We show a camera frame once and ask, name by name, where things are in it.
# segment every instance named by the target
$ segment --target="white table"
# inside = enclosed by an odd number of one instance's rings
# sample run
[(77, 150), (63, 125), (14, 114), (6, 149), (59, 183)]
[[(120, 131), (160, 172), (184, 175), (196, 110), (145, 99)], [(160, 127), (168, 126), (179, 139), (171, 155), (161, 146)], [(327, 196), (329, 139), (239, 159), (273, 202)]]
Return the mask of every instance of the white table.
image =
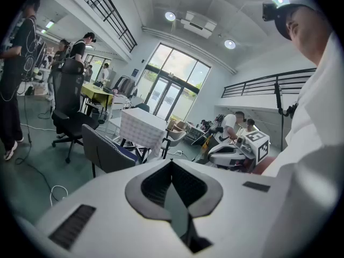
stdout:
[(140, 108), (122, 110), (119, 135), (125, 141), (152, 150), (149, 159), (159, 156), (162, 139), (166, 131), (166, 121)]

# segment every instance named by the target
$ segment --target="cap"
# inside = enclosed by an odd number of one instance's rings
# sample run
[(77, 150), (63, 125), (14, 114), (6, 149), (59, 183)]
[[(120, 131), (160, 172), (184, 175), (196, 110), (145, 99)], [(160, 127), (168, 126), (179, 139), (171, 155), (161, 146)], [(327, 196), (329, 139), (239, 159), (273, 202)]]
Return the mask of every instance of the cap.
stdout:
[(279, 8), (276, 9), (275, 12), (275, 25), (279, 33), (287, 38), (288, 40), (291, 40), (288, 30), (286, 28), (286, 16), (288, 12), (290, 12), (294, 8), (298, 8), (300, 6), (305, 6), (307, 8), (310, 8), (309, 6), (302, 5), (302, 4), (287, 4), (280, 6)]

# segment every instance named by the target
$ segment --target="gray floor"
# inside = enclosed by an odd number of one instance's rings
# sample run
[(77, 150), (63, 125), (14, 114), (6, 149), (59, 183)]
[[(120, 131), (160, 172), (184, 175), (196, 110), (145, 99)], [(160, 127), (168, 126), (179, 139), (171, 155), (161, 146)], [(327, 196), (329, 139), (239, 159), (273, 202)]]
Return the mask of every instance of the gray floor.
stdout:
[[(18, 97), (18, 102), (21, 123), (26, 124), (24, 98)], [(28, 124), (43, 129), (55, 129), (51, 119), (39, 119), (37, 117), (39, 113), (46, 112), (49, 106), (50, 102), (46, 101), (44, 97), (26, 97)], [(34, 224), (50, 208), (50, 191), (43, 177), (34, 169), (25, 163), (20, 165), (15, 164), (16, 158), (24, 157), (29, 150), (27, 127), (22, 126), (22, 130), (25, 140), (18, 146), (13, 158), (9, 162), (4, 162), (2, 158), (0, 159), (2, 162), (1, 178), (4, 181), (9, 203), (12, 205), (15, 213)], [(68, 153), (69, 143), (57, 144), (53, 148), (51, 142), (56, 139), (56, 133), (54, 131), (34, 130), (31, 128), (30, 135), (32, 149), (26, 161), (46, 176), (51, 187), (54, 185), (62, 185), (71, 194), (92, 179), (91, 163), (85, 158), (82, 146), (78, 144), (74, 146), (70, 157), (71, 163), (67, 164), (65, 158)], [(187, 158), (192, 160), (199, 153), (200, 147), (191, 147), (189, 144), (182, 142), (178, 146), (171, 148), (169, 152), (174, 153), (177, 150), (184, 151)], [(0, 144), (0, 152), (1, 154), (4, 153), (2, 143)], [(172, 157), (186, 159), (184, 155), (182, 157), (167, 155), (167, 158)], [(58, 199), (62, 199), (65, 196), (65, 191), (56, 188), (54, 189), (54, 195)], [(173, 207), (176, 207), (173, 204), (180, 204), (180, 202), (180, 200), (173, 200), (169, 207), (173, 210)], [(178, 210), (174, 209), (174, 212), (171, 211), (171, 213), (178, 214)], [(177, 228), (176, 232), (182, 235), (182, 229), (181, 227), (179, 229)]]

